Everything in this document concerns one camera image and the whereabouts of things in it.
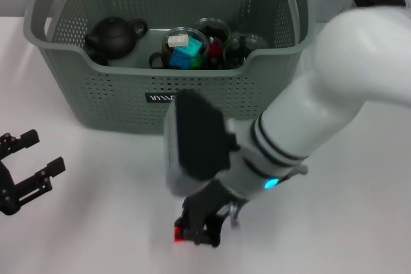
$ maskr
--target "teapot lid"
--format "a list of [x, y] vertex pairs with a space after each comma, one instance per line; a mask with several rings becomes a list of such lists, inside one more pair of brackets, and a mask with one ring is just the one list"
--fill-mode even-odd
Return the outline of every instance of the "teapot lid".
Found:
[[128, 31], [128, 22], [119, 17], [108, 17], [100, 21], [94, 28], [95, 34], [104, 37], [118, 37]]

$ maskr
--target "clear plastic cup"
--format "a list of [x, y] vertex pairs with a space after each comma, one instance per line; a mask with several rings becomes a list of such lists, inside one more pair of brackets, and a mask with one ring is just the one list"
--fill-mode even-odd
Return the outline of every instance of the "clear plastic cup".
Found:
[[203, 33], [210, 44], [209, 69], [218, 69], [223, 63], [224, 47], [231, 39], [231, 30], [228, 25], [220, 19], [200, 19], [194, 29]]
[[[178, 53], [177, 47], [168, 45], [168, 38], [175, 35], [188, 35], [201, 42], [202, 46], [198, 54], [194, 57]], [[209, 53], [209, 42], [205, 35], [192, 28], [179, 27], [174, 28], [166, 33], [162, 40], [161, 60], [166, 69], [205, 69], [207, 67], [207, 58]]]
[[263, 38], [257, 35], [239, 35], [224, 49], [223, 69], [233, 70], [241, 67], [253, 51], [263, 48], [268, 48]]

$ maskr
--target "blue indicator light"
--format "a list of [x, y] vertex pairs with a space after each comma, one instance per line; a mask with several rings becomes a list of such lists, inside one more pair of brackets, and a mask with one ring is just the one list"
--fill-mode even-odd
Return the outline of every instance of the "blue indicator light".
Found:
[[264, 188], [265, 189], [272, 189], [274, 186], [277, 185], [277, 183], [278, 183], [278, 179], [272, 179], [264, 185]]

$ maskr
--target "white table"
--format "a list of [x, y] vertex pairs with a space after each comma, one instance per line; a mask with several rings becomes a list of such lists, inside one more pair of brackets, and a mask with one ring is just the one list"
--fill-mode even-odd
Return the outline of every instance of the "white table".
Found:
[[99, 132], [74, 117], [21, 18], [0, 18], [0, 133], [41, 142], [4, 162], [16, 181], [63, 156], [52, 192], [0, 214], [1, 274], [411, 271], [411, 111], [366, 104], [298, 176], [225, 224], [217, 249], [174, 244], [180, 200], [162, 137]]

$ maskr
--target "perforated basket wall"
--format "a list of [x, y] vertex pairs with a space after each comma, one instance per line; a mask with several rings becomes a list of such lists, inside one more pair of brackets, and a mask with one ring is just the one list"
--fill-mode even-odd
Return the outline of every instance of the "perforated basket wall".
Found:
[[[59, 0], [47, 35], [53, 0], [31, 0], [24, 33], [40, 48], [76, 116], [102, 130], [161, 133], [172, 94], [196, 89], [226, 117], [256, 118], [288, 85], [313, 26], [311, 0]], [[84, 35], [103, 18], [142, 18], [150, 31], [133, 57], [115, 66], [92, 62]], [[230, 71], [149, 69], [161, 48], [161, 30], [191, 26], [203, 17], [226, 21], [234, 31], [262, 36], [270, 49], [253, 52]]]

